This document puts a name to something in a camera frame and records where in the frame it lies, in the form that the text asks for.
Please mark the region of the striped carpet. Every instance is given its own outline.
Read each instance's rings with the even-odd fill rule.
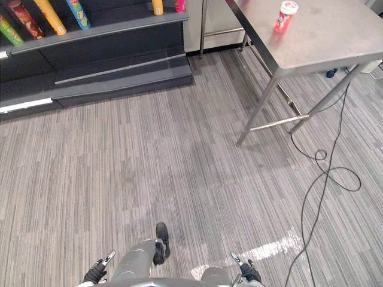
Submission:
[[[113,273],[159,221],[169,226],[172,255],[153,276],[198,279],[207,266],[223,265],[234,278],[235,250],[256,262],[266,286],[284,284],[302,248],[303,198],[320,170],[294,149],[291,123],[235,147],[268,81],[249,49],[189,60],[191,86],[0,124],[0,286],[75,286],[115,249]],[[307,111],[344,75],[282,84]],[[383,82],[365,74],[349,88],[333,165],[357,172],[362,188],[349,193],[329,182],[308,248],[317,286],[383,286],[382,97]],[[315,116],[297,144],[311,155],[330,151],[340,110]],[[257,123],[288,115],[275,92]],[[356,185],[349,173],[332,175]],[[305,234],[322,186],[308,198]],[[312,286],[307,257],[289,286]]]

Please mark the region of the blue can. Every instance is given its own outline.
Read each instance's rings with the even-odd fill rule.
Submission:
[[[78,0],[66,0],[66,3],[68,3],[68,6],[72,10],[72,13],[74,17],[77,20],[78,25],[82,29],[89,29],[90,28],[90,22],[88,18],[86,17],[86,14],[84,12],[83,7],[81,6],[80,2]]]

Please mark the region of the snack can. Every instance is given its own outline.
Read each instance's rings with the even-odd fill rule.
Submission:
[[[52,5],[48,0],[34,0],[38,8],[43,13],[44,17],[48,20],[50,26],[54,29],[59,36],[66,34],[66,29],[61,22],[59,16],[54,11]]]
[[[274,30],[283,33],[287,30],[294,15],[298,12],[298,4],[293,1],[283,1]]]
[[[154,15],[160,16],[163,14],[162,0],[151,0],[154,9]]]
[[[76,18],[80,28],[89,29],[90,23],[88,18],[86,17],[86,14],[80,2],[78,0],[66,0],[66,3],[68,3],[68,6],[72,10],[72,13],[74,17]]]
[[[21,0],[14,0],[9,2],[8,7],[15,13],[16,17],[23,23],[28,32],[35,38],[41,39],[44,33],[41,28],[36,24],[35,20],[29,14],[28,10],[22,4]]]
[[[10,40],[12,45],[21,46],[24,44],[24,41],[21,39],[19,34],[12,28],[3,15],[0,15],[0,31],[7,37],[8,40]]]
[[[186,0],[175,0],[175,11],[178,13],[186,11]]]

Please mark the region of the black shoe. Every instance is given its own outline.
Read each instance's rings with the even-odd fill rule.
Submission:
[[[157,235],[157,238],[161,239],[163,244],[165,245],[166,247],[165,258],[168,258],[170,256],[169,233],[165,223],[160,222],[157,224],[156,235]]]
[[[153,257],[154,265],[161,265],[165,262],[165,253],[163,251],[163,245],[160,242],[156,242],[156,253]]]

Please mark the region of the yellow can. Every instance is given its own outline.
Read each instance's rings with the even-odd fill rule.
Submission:
[[[52,5],[50,5],[48,0],[34,0],[38,8],[43,13],[44,17],[48,20],[50,26],[58,35],[66,34],[66,29],[64,24],[61,22],[59,16],[54,11]]]
[[[154,15],[162,15],[163,14],[163,5],[162,0],[151,0],[154,9]]]

